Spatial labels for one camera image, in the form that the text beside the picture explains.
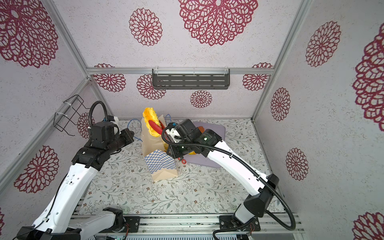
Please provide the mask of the red metal kitchen tongs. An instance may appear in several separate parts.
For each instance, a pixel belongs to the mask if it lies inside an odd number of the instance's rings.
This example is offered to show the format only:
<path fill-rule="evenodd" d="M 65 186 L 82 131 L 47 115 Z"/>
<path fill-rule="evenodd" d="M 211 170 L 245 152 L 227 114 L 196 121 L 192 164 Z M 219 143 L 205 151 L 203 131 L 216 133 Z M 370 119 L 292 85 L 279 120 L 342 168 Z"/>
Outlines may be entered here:
<path fill-rule="evenodd" d="M 162 124 L 159 126 L 154 121 L 149 120 L 149 125 L 159 135 L 162 133 L 162 130 L 163 130 L 163 125 Z M 187 161 L 185 159 L 183 159 L 183 158 L 179 158 L 179 160 L 182 162 L 183 165 L 185 165 L 187 163 Z"/>

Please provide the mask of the blue checkered paper bag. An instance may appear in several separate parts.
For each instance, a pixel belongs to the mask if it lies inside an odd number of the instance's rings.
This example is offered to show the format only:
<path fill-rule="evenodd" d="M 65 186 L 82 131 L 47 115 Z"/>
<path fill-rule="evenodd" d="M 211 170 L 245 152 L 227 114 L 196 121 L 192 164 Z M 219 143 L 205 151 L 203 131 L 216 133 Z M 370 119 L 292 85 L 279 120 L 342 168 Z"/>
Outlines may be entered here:
<path fill-rule="evenodd" d="M 154 182 L 172 179 L 179 176 L 175 160 L 166 153 L 165 143 L 161 137 L 153 137 L 145 119 L 140 120 L 142 153 L 147 168 Z"/>

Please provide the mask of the yellow corn-like bread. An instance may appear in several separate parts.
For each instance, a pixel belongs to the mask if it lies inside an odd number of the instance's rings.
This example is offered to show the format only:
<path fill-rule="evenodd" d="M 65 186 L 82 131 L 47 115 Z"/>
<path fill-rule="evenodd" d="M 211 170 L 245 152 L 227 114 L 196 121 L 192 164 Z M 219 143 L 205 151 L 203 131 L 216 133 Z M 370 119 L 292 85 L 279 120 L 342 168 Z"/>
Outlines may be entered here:
<path fill-rule="evenodd" d="M 153 137 L 160 137 L 162 135 L 164 124 L 159 120 L 153 108 L 145 108 L 143 118 L 148 128 L 149 134 Z"/>

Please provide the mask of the glazed striped bun bread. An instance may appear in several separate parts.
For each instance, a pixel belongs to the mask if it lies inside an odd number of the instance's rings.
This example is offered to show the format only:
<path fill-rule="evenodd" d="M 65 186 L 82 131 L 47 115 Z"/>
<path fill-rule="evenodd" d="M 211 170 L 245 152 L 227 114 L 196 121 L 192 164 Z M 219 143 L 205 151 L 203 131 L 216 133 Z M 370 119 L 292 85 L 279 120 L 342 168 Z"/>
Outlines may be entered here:
<path fill-rule="evenodd" d="M 204 127 L 198 127 L 198 129 L 200 130 L 201 133 L 203 133 L 205 131 Z"/>

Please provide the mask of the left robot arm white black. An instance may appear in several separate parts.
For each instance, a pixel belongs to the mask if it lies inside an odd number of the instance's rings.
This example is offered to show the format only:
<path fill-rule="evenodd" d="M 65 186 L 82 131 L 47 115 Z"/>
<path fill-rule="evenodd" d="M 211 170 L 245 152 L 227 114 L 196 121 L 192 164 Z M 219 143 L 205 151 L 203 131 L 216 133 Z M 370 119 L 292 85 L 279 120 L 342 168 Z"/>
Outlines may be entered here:
<path fill-rule="evenodd" d="M 92 125 L 89 141 L 75 154 L 53 199 L 31 226 L 21 227 L 15 239 L 86 240 L 104 230 L 123 231 L 126 220 L 116 208 L 107 207 L 85 220 L 73 220 L 72 215 L 104 163 L 133 142 L 134 132 L 120 130 L 114 122 Z"/>

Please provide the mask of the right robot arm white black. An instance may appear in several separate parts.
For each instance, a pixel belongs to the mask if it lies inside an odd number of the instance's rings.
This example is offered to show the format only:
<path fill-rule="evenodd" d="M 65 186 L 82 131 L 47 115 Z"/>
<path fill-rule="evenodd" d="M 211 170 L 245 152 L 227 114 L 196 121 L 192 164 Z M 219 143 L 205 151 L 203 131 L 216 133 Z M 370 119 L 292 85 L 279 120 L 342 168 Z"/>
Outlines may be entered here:
<path fill-rule="evenodd" d="M 162 130 L 162 139 L 169 145 L 167 154 L 171 157 L 180 158 L 195 152 L 220 165 L 241 183 L 248 196 L 232 216 L 234 226 L 264 216 L 275 195 L 278 177 L 256 170 L 237 155 L 220 135 L 211 129 L 201 132 L 189 119 L 179 124 L 168 124 Z"/>

